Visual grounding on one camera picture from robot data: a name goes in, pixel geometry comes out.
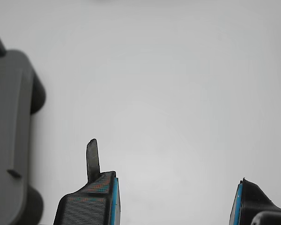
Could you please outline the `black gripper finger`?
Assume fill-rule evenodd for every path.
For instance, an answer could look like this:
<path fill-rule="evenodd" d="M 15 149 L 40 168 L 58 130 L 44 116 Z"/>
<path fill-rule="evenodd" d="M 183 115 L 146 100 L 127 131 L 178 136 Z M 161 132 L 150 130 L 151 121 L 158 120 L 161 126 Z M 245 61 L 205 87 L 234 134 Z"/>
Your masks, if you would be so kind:
<path fill-rule="evenodd" d="M 120 193 L 115 171 L 100 172 L 97 140 L 86 148 L 86 185 L 63 196 L 58 204 L 55 225 L 119 225 Z"/>
<path fill-rule="evenodd" d="M 262 189 L 246 179 L 237 186 L 230 225 L 281 225 L 281 208 Z"/>

